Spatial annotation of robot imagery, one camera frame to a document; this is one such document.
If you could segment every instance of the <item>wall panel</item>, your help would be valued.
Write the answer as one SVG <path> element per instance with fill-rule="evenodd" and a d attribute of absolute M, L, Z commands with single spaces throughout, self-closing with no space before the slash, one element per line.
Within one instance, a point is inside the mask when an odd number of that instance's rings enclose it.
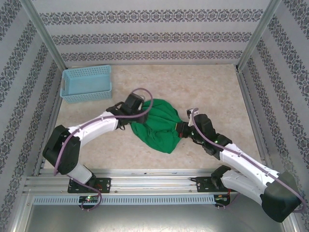
<path fill-rule="evenodd" d="M 282 1 L 242 71 L 273 168 L 309 194 L 309 5 Z M 307 212 L 296 214 L 309 231 Z"/>
<path fill-rule="evenodd" d="M 269 0 L 35 0 L 68 67 L 236 64 Z"/>
<path fill-rule="evenodd" d="M 1 0 L 0 232 L 6 231 L 24 178 L 42 148 L 61 72 L 19 1 Z"/>

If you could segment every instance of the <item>floral border pattern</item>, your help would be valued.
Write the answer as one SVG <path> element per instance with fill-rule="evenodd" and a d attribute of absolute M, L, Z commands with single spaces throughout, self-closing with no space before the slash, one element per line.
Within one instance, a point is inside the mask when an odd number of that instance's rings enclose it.
<path fill-rule="evenodd" d="M 268 28 L 309 107 L 309 74 L 303 61 L 297 55 L 297 51 L 276 16 L 269 22 Z"/>
<path fill-rule="evenodd" d="M 166 32 L 54 35 L 56 45 L 78 44 L 131 44 L 131 43 L 198 43 L 241 42 L 251 38 L 251 32 Z"/>
<path fill-rule="evenodd" d="M 9 61 L 3 69 L 0 76 L 0 108 L 5 100 L 5 96 L 11 88 L 13 80 L 16 78 L 17 71 L 20 69 L 20 65 L 25 58 L 26 52 L 28 51 L 35 34 L 37 33 L 33 23 L 28 22 L 24 29 L 22 36 L 19 38 Z"/>
<path fill-rule="evenodd" d="M 35 139 L 35 135 L 38 130 L 40 121 L 42 119 L 43 111 L 44 111 L 44 108 L 45 108 L 45 105 L 48 99 L 48 94 L 53 85 L 53 81 L 55 79 L 55 74 L 57 70 L 58 70 L 58 67 L 55 61 L 53 61 L 51 68 L 48 72 L 47 78 L 45 80 L 44 86 L 42 88 L 42 92 L 40 94 L 39 101 L 37 103 L 35 112 L 33 114 L 29 129 L 27 131 L 27 135 L 23 143 L 23 148 L 20 151 L 20 154 L 18 156 L 18 161 L 14 168 L 14 174 L 12 175 L 12 180 L 10 181 L 9 188 L 7 189 L 7 194 L 4 197 L 4 204 L 2 204 L 1 206 L 0 231 L 6 231 L 6 227 L 7 227 L 10 215 L 11 215 L 11 210 L 13 209 L 14 202 L 17 198 L 18 189 L 20 187 L 20 181 L 22 180 L 22 175 L 24 174 L 26 164 L 28 161 L 28 157 L 31 154 L 32 144 Z"/>
<path fill-rule="evenodd" d="M 40 13 L 45 25 L 158 23 L 158 22 L 258 22 L 262 9 L 188 9 Z"/>
<path fill-rule="evenodd" d="M 11 27 L 13 20 L 21 9 L 19 0 L 7 0 L 0 10 L 0 41 Z"/>
<path fill-rule="evenodd" d="M 282 110 L 285 113 L 287 122 L 290 124 L 290 129 L 292 130 L 292 134 L 297 142 L 300 154 L 303 156 L 303 160 L 307 164 L 307 169 L 309 169 L 309 138 L 304 132 L 304 127 L 298 118 L 298 114 L 295 111 L 292 101 L 290 100 L 289 94 L 286 91 L 275 63 L 262 39 L 257 44 L 256 49 L 260 54 L 264 67 L 273 84 L 274 90 L 281 103 Z"/>
<path fill-rule="evenodd" d="M 142 51 L 62 53 L 64 61 L 158 60 L 158 59 L 239 59 L 242 51 Z"/>
<path fill-rule="evenodd" d="M 297 174 L 296 167 L 294 166 L 293 162 L 291 161 L 289 150 L 287 149 L 284 138 L 282 137 L 282 133 L 281 133 L 280 127 L 278 125 L 277 118 L 276 118 L 276 116 L 273 112 L 272 106 L 269 103 L 269 98 L 267 96 L 266 90 L 265 90 L 263 83 L 261 81 L 260 74 L 257 70 L 257 67 L 256 67 L 252 57 L 249 58 L 249 60 L 247 62 L 247 67 L 249 68 L 251 78 L 254 82 L 255 89 L 258 93 L 259 100 L 260 100 L 261 105 L 262 105 L 263 110 L 264 110 L 264 114 L 265 114 L 265 116 L 268 120 L 268 125 L 270 127 L 271 134 L 272 134 L 274 143 L 277 147 L 277 151 L 279 153 L 283 167 L 284 167 L 285 170 L 287 170 L 289 173 L 291 173 L 293 175 L 293 177 L 295 178 L 295 181 L 297 183 L 297 187 L 299 189 L 300 195 L 303 198 L 305 198 L 306 195 L 305 195 L 305 192 L 302 190 L 303 186 L 300 184 L 300 179 L 299 179 L 299 176 Z M 246 78 L 244 78 L 244 79 L 245 79 L 247 89 L 249 89 Z M 309 229 L 308 228 L 309 213 L 308 212 L 302 213 L 302 219 L 305 221 L 306 229 Z"/>
<path fill-rule="evenodd" d="M 11 147 L 13 145 L 13 141 L 15 140 L 17 130 L 20 126 L 22 118 L 24 117 L 25 110 L 28 106 L 29 100 L 31 98 L 35 84 L 39 78 L 47 54 L 48 49 L 43 43 L 38 51 L 38 54 L 34 60 L 32 68 L 20 93 L 18 102 L 16 103 L 16 107 L 14 108 L 14 111 L 11 115 L 12 117 L 10 118 L 9 124 L 6 127 L 7 130 L 2 136 L 0 144 L 0 174 L 2 174 L 2 169 L 4 168 L 6 163 L 5 161 L 7 160 L 8 155 L 11 152 Z"/>
<path fill-rule="evenodd" d="M 244 71 L 242 71 L 242 76 L 243 76 L 243 79 L 244 79 L 244 82 L 246 84 L 246 87 L 247 87 L 247 91 L 249 93 L 249 96 L 250 96 L 250 100 L 251 100 L 251 103 L 252 103 L 252 106 L 253 106 L 253 110 L 254 110 L 254 113 L 255 113 L 255 118 L 257 120 L 257 123 L 259 124 L 259 128 L 260 128 L 260 131 L 261 131 L 261 134 L 262 134 L 262 137 L 263 137 L 263 142 L 265 144 L 265 148 L 267 150 L 267 153 L 268 153 L 268 157 L 269 157 L 269 160 L 270 160 L 270 163 L 271 163 L 271 166 L 272 168 L 275 168 L 275 164 L 272 160 L 272 157 L 269 155 L 269 148 L 268 148 L 268 145 L 267 145 L 267 142 L 266 142 L 266 138 L 265 138 L 265 135 L 264 135 L 264 132 L 263 132 L 263 129 L 262 129 L 262 125 L 261 125 L 261 122 L 260 122 L 260 119 L 257 115 L 257 111 L 256 111 L 256 108 L 255 108 L 255 105 L 254 105 L 254 101 L 253 101 L 253 98 L 251 96 L 251 92 L 249 90 L 249 87 L 248 87 L 248 83 L 247 83 L 247 80 L 246 80 L 246 76 L 245 76 L 245 73 Z"/>
<path fill-rule="evenodd" d="M 309 40 L 309 6 L 304 0 L 284 0 L 300 29 Z"/>

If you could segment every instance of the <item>metal frame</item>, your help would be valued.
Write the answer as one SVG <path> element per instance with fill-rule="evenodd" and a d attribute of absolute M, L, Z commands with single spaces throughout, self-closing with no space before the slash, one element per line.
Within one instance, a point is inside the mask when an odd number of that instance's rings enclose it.
<path fill-rule="evenodd" d="M 41 36 L 43 42 L 45 43 L 48 51 L 52 54 L 58 68 L 63 71 L 67 69 L 67 66 L 58 51 L 51 35 L 49 34 L 46 26 L 44 25 L 39 13 L 35 9 L 32 0 L 21 0 L 20 3 L 22 4 L 23 8 L 25 9 L 27 15 L 31 19 L 33 25 L 35 26 L 36 30 L 38 31 L 39 35 Z"/>
<path fill-rule="evenodd" d="M 256 29 L 254 30 L 254 33 L 252 34 L 245 50 L 243 51 L 239 59 L 239 62 L 236 65 L 238 70 L 243 70 L 244 67 L 246 66 L 248 59 L 250 58 L 253 50 L 255 49 L 255 46 L 259 42 L 265 29 L 267 28 L 267 25 L 269 24 L 271 18 L 273 17 L 280 2 L 281 0 L 270 0 L 267 8 L 264 11 L 264 14 L 262 15 L 261 20 L 259 21 Z"/>
<path fill-rule="evenodd" d="M 263 164 L 270 164 L 269 156 L 261 135 L 259 125 L 253 106 L 250 101 L 248 90 L 244 84 L 241 70 L 245 67 L 252 51 L 261 38 L 270 19 L 276 11 L 281 0 L 271 0 L 265 10 L 257 28 L 255 29 L 251 39 L 248 42 L 237 66 L 236 74 L 238 77 L 240 89 L 244 98 L 246 109 L 249 115 L 250 123 L 253 129 L 255 140 Z M 46 43 L 48 50 L 51 52 L 54 60 L 61 70 L 66 69 L 66 65 L 56 48 L 51 36 L 49 35 L 44 23 L 42 22 L 38 12 L 31 0 L 21 0 L 23 7 L 38 30 L 43 41 Z M 55 127 L 57 115 L 61 106 L 61 98 L 56 99 L 52 120 L 47 130 L 47 136 L 44 139 L 44 145 L 47 142 Z M 68 194 L 67 187 L 69 179 L 66 176 L 53 176 L 52 170 L 42 169 L 44 159 L 40 155 L 38 165 L 35 170 L 35 176 L 27 177 L 23 189 L 21 200 L 13 220 L 13 226 L 9 231 L 24 231 L 31 213 L 32 206 L 38 196 L 80 196 L 87 194 Z M 198 193 L 196 183 L 190 181 L 190 177 L 210 176 L 214 170 L 194 169 L 194 170 L 92 170 L 97 177 L 109 177 L 112 179 L 111 192 L 104 196 L 213 196 L 220 193 Z M 297 224 L 294 214 L 291 214 L 283 223 L 286 232 L 299 232 L 300 228 Z"/>
<path fill-rule="evenodd" d="M 93 170 L 97 177 L 112 179 L 111 192 L 103 196 L 182 196 L 213 199 L 214 194 L 226 192 L 198 193 L 196 183 L 190 180 L 196 176 L 210 176 L 214 170 Z M 69 178 L 53 176 L 52 170 L 41 169 L 39 176 L 27 177 L 21 201 L 11 227 L 11 232 L 21 232 L 27 227 L 34 200 L 37 196 L 87 196 L 88 194 L 67 193 Z"/>

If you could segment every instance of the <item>black mounting bracket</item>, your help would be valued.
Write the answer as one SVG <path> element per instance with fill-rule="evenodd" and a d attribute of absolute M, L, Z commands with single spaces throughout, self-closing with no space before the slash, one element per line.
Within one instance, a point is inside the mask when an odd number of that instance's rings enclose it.
<path fill-rule="evenodd" d="M 203 135 L 208 138 L 213 143 L 216 143 L 221 146 L 226 146 L 228 144 L 231 144 L 232 141 L 225 137 L 222 134 L 219 134 L 216 132 L 216 130 L 213 128 L 211 120 L 207 117 L 206 114 L 198 114 L 194 116 L 194 121 L 199 128 L 199 130 L 203 133 Z M 187 133 L 188 136 L 193 140 L 194 143 L 201 145 L 207 154 L 214 156 L 216 159 L 220 160 L 220 152 L 222 151 L 221 148 L 214 146 L 210 143 L 208 143 L 195 129 L 194 126 L 190 126 L 190 133 Z"/>
<path fill-rule="evenodd" d="M 125 102 L 121 101 L 117 103 L 116 105 L 109 107 L 106 109 L 107 112 L 111 112 L 115 116 L 131 116 L 131 115 L 137 115 L 144 110 L 140 109 L 140 107 L 144 104 L 144 99 L 135 94 L 130 93 L 128 98 Z M 138 123 L 145 123 L 148 118 L 148 114 L 145 114 L 143 116 L 137 117 L 137 118 L 120 118 L 118 119 L 118 126 L 117 128 L 120 128 L 121 130 L 125 130 L 125 125 L 130 124 L 131 122 L 138 122 Z"/>
<path fill-rule="evenodd" d="M 198 176 L 190 178 L 191 181 L 196 182 L 197 192 L 228 192 L 225 187 L 217 188 L 211 181 L 210 176 Z"/>
<path fill-rule="evenodd" d="M 111 179 L 110 178 L 95 178 L 94 183 L 91 185 L 93 188 L 99 190 L 101 193 L 110 193 Z M 96 193 L 96 192 L 84 186 L 81 186 L 75 181 L 70 179 L 69 186 L 68 186 L 68 193 Z"/>

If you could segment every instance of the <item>marble-patterned surface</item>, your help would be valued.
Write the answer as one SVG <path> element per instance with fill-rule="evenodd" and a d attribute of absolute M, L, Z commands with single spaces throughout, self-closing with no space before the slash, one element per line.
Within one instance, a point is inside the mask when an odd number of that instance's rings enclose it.
<path fill-rule="evenodd" d="M 183 120 L 188 120 L 187 109 L 198 107 L 219 133 L 260 160 L 233 65 L 112 66 L 112 84 L 111 100 L 75 104 L 63 101 L 57 125 L 69 127 L 88 121 L 124 101 L 133 89 L 144 87 L 154 98 L 170 102 Z M 80 162 L 88 168 L 108 169 L 195 169 L 221 165 L 191 139 L 182 139 L 171 154 L 153 150 L 133 134 L 130 126 L 86 144 L 81 149 Z M 45 168 L 52 166 L 46 162 Z"/>

